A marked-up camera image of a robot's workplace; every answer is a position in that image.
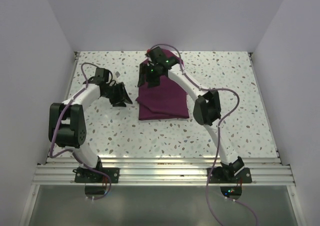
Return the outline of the purple cloth mat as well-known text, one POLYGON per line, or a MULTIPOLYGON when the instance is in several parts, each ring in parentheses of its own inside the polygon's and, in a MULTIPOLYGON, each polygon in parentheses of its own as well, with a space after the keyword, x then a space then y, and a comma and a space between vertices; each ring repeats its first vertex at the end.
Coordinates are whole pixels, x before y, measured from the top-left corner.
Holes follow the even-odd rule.
POLYGON ((187 93, 166 76, 160 85, 149 88, 147 82, 138 87, 138 119, 140 121, 188 119, 187 93))

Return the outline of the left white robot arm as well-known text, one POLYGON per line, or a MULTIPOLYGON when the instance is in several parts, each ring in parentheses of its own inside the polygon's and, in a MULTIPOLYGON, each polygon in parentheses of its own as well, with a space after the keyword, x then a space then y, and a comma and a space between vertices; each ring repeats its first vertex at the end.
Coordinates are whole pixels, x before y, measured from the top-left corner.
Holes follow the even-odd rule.
POLYGON ((99 156, 86 143, 85 111, 100 98, 108 99, 112 107, 126 107, 133 102, 124 83, 118 82, 116 75, 106 68, 96 66, 94 76, 84 75, 84 79, 83 86, 73 96, 52 103, 49 108, 49 157, 72 153, 80 167, 87 170, 87 178, 96 183, 103 179, 104 170, 98 166, 99 156))

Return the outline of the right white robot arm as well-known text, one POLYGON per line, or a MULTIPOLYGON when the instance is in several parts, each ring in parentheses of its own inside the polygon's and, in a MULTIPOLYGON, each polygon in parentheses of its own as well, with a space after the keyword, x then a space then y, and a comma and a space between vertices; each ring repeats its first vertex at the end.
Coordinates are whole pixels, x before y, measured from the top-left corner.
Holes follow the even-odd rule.
POLYGON ((160 85, 160 77, 165 76, 178 84, 194 101, 193 118, 203 126, 211 138, 215 140, 216 153, 220 157, 223 178, 227 182, 235 182, 241 176, 245 164, 242 158, 231 148, 222 143, 221 124, 240 103, 239 95, 228 88, 204 88, 198 81, 188 75, 181 59, 178 56, 167 56, 159 44, 147 50, 146 62, 139 65, 138 87, 147 84, 148 87, 160 85), (219 91, 233 93, 237 102, 235 107, 225 116, 221 115, 219 91))

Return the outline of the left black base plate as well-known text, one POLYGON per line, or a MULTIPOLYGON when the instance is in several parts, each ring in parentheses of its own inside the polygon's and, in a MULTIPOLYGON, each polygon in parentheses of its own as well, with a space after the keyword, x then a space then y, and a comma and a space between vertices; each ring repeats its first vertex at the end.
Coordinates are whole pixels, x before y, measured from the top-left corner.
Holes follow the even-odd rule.
MULTIPOLYGON (((74 182, 75 183, 83 183, 83 184, 94 184, 94 183, 102 183, 103 182, 103 175, 101 173, 93 172, 89 169, 84 169, 78 167, 72 170, 75 173, 74 182)), ((109 168, 102 168, 102 173, 109 176, 108 182, 112 184, 117 184, 119 181, 120 176, 120 169, 117 167, 109 167, 109 168)))

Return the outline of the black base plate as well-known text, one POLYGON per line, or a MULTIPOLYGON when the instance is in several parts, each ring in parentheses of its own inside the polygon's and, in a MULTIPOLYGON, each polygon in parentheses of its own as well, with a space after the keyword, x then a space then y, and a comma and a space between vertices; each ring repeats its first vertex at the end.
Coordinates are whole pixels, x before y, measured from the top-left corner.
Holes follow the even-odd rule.
POLYGON ((227 176, 224 173, 224 168, 221 166, 215 167, 210 176, 210 184, 250 184, 252 183, 251 171, 248 167, 244 167, 238 174, 227 176))
MULTIPOLYGON (((101 173, 93 172, 89 169, 84 169, 78 167, 72 170, 75 173, 74 182, 75 183, 83 183, 83 184, 94 184, 94 183, 102 183, 103 182, 103 175, 101 173)), ((119 181, 120 176, 120 169, 117 167, 109 167, 109 168, 102 168, 102 173, 109 176, 108 182, 112 184, 117 184, 119 181)))

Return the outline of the aluminium rail frame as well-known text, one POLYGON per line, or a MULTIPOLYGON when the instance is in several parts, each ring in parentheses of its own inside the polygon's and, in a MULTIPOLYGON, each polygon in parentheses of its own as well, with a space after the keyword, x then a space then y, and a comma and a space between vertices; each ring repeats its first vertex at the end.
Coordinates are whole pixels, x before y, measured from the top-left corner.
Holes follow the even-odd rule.
MULTIPOLYGON (((108 196, 90 201, 65 153, 37 166, 22 218, 27 226, 303 226, 291 167, 278 155, 251 56, 245 51, 184 51, 188 74, 205 88, 231 88, 239 107, 221 124, 221 140, 242 157, 252 183, 237 183, 238 202, 220 185, 206 189, 220 163, 215 140, 193 117, 139 121, 136 102, 112 107, 101 98, 84 115, 86 143, 106 168, 119 168, 108 196)), ((223 113, 237 103, 222 91, 223 113)))

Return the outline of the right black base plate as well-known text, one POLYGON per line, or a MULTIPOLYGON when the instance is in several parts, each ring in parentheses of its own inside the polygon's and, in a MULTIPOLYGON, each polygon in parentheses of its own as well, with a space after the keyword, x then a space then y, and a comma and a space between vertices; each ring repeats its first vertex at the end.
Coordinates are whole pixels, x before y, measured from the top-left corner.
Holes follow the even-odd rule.
POLYGON ((251 171, 248 167, 244 167, 238 174, 227 176, 224 173, 224 168, 221 166, 215 167, 210 176, 210 184, 250 184, 252 183, 251 171))

